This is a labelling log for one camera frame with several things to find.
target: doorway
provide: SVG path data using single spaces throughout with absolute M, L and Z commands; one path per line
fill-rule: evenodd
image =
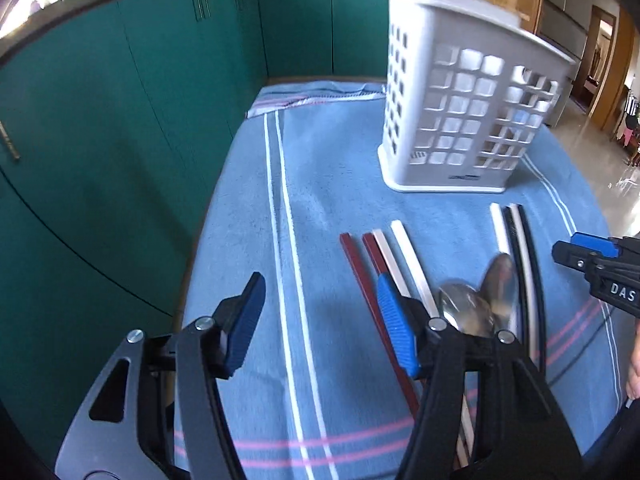
M 616 17 L 598 6 L 591 8 L 591 22 L 584 54 L 571 91 L 573 101 L 589 113 L 604 83 L 616 30 Z

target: human hand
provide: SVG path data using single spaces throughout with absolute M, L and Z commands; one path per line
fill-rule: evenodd
M 629 399 L 640 398 L 640 319 L 636 319 L 636 343 L 631 354 L 629 375 L 626 378 L 626 394 Z

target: metal screw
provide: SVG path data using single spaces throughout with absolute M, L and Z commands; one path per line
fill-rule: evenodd
M 498 332 L 498 341 L 504 343 L 505 345 L 510 345 L 511 343 L 516 341 L 516 336 L 514 336 L 513 333 L 509 332 L 508 330 L 500 330 L 500 332 Z
M 145 338 L 145 333 L 142 332 L 139 328 L 132 330 L 127 334 L 127 341 L 130 343 L 137 343 L 138 341 L 142 341 Z
M 211 316 L 202 316 L 196 319 L 196 330 L 209 330 L 213 326 L 213 318 Z
M 447 322 L 441 317 L 433 317 L 429 320 L 429 328 L 435 332 L 442 332 L 447 327 Z

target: metal spoon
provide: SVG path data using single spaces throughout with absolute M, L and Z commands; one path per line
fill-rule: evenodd
M 466 283 L 449 282 L 440 287 L 438 309 L 462 333 L 491 337 L 494 316 L 489 304 Z
M 518 333 L 518 277 L 508 254 L 498 254 L 489 264 L 479 295 L 488 303 L 494 315 L 495 331 Z

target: tiled floor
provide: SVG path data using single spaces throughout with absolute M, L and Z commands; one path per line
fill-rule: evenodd
M 612 236 L 640 232 L 640 168 L 626 165 L 627 154 L 599 131 L 569 100 L 558 126 L 558 137 L 600 203 Z

